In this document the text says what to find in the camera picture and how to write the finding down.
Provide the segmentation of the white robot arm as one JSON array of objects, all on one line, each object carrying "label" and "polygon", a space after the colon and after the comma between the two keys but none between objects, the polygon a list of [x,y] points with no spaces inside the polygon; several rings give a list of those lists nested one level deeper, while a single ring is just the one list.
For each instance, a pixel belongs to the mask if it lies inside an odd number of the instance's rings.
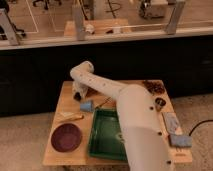
[{"label": "white robot arm", "polygon": [[91,87],[116,101],[130,171],[174,171],[155,102],[145,87],[97,76],[90,61],[73,67],[70,76],[82,98]]}]

